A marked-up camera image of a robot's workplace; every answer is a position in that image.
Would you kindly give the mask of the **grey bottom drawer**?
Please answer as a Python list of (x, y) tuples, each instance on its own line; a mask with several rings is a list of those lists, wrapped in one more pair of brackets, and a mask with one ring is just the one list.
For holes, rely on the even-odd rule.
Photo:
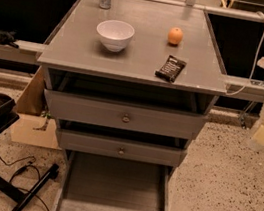
[(168, 211), (168, 168), (70, 152), (52, 211)]

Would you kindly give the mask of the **white ceramic bowl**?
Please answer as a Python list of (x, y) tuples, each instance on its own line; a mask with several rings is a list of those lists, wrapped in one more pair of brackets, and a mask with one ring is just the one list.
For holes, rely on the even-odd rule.
[(100, 43), (109, 51), (120, 52), (129, 45), (135, 34), (132, 25), (127, 22), (107, 20), (97, 25)]

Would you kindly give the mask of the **grey drawer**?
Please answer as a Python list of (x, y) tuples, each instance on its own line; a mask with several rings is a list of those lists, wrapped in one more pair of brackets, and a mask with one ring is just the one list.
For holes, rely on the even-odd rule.
[(52, 211), (168, 211), (168, 168), (70, 152)]
[(192, 140), (207, 121), (206, 115), (139, 97), (47, 89), (44, 93), (51, 115), (67, 121)]
[(187, 154), (186, 140), (102, 125), (60, 122), (56, 130), (59, 146), (144, 163), (178, 165)]

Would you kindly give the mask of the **grey middle drawer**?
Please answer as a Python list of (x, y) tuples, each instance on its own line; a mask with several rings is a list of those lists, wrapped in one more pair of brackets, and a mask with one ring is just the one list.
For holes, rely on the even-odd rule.
[(102, 125), (60, 122), (56, 130), (59, 146), (144, 163), (178, 165), (187, 154), (186, 140)]

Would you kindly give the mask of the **cardboard box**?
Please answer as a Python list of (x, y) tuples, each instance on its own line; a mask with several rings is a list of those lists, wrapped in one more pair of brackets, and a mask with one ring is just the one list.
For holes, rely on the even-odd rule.
[(17, 100), (19, 120), (11, 127), (11, 140), (36, 147), (58, 149), (56, 123), (49, 116), (44, 97), (43, 69), (39, 68)]

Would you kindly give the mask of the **grey top drawer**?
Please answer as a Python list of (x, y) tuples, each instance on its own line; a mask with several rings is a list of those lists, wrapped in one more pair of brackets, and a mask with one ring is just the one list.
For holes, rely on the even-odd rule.
[(44, 93), (51, 115), (67, 121), (192, 140), (207, 121), (206, 115), (139, 97), (47, 89)]

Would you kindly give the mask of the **black snack bar packet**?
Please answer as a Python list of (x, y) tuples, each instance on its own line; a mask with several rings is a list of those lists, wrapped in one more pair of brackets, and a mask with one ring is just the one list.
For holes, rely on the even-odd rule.
[(186, 67), (186, 62), (177, 59), (177, 57), (169, 56), (161, 69), (155, 71), (155, 76), (163, 78), (163, 80), (166, 80), (169, 83), (174, 83), (184, 67)]

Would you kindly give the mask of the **grey drawer cabinet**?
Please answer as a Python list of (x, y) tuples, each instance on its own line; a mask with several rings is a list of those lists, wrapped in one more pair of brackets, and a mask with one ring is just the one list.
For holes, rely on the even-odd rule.
[(59, 146), (175, 168), (226, 89), (203, 11), (80, 0), (39, 58)]

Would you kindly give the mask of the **orange fruit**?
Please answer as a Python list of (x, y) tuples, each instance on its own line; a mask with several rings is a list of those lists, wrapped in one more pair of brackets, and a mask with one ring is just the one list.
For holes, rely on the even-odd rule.
[(179, 45), (183, 38), (183, 31), (179, 27), (172, 27), (168, 32), (168, 42), (172, 45)]

